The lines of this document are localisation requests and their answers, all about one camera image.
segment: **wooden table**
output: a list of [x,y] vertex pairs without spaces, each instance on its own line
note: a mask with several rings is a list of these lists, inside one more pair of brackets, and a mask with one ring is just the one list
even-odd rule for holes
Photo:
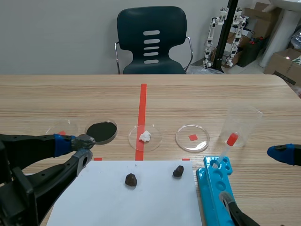
[[[0,81],[1,133],[42,135],[59,119],[72,120],[83,133],[91,120],[109,118],[117,123],[117,137],[92,149],[104,161],[135,159],[127,135],[137,124],[141,83],[147,83],[146,124],[154,124],[163,139],[144,159],[190,158],[194,170],[203,166],[204,156],[221,153],[218,138],[228,107],[251,104],[263,112],[263,120],[247,145],[228,155],[238,206],[261,226],[300,225],[301,167],[266,153],[272,145],[301,143],[301,100],[277,76],[2,75]],[[210,134],[202,153],[186,152],[175,141],[177,129],[190,123]],[[35,173],[69,157],[43,160],[24,172]]]

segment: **black stand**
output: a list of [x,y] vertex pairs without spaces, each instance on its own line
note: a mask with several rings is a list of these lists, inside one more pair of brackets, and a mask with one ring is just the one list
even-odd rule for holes
[[227,39],[228,39],[228,35],[229,35],[230,29],[232,26],[233,17],[235,15],[235,11],[237,8],[237,3],[238,3],[238,0],[229,0],[229,2],[228,2],[229,11],[228,11],[228,15],[227,15],[227,20],[225,21],[224,25],[222,26],[220,39],[218,41],[218,45],[217,45],[217,49],[216,49],[216,54],[215,54],[212,68],[216,69],[220,72],[223,72],[222,71],[222,56],[224,54],[225,47],[227,44]]

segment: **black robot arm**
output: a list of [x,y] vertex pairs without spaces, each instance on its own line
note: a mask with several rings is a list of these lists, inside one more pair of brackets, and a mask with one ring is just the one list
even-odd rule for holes
[[[62,192],[91,161],[95,144],[87,135],[11,136],[0,134],[0,226],[38,226]],[[76,151],[64,164],[33,175],[22,169]]]

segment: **chair leg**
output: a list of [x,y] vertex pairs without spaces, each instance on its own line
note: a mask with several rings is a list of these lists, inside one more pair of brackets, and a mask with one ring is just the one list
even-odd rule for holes
[[119,44],[119,41],[115,43],[115,55],[116,55],[116,63],[117,63],[118,74],[120,74],[118,54],[117,54],[117,44]]
[[184,67],[184,70],[185,70],[185,72],[187,71],[187,69],[188,69],[188,66],[191,64],[191,62],[192,62],[192,59],[193,59],[193,49],[192,49],[192,43],[191,43],[191,39],[190,39],[190,37],[188,37],[188,36],[186,36],[186,38],[187,38],[187,39],[188,39],[188,41],[189,41],[189,46],[190,46],[190,51],[191,51],[191,59],[190,59],[190,61],[189,61],[188,65],[187,65],[186,67]]

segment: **blue pipette holder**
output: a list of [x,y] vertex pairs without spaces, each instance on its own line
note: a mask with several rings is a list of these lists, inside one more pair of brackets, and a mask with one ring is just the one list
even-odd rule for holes
[[224,157],[218,168],[214,168],[218,157],[204,158],[204,168],[197,170],[198,186],[201,191],[203,210],[207,226],[234,226],[230,214],[219,199],[222,191],[233,196],[228,176],[232,174],[232,167],[228,157]]

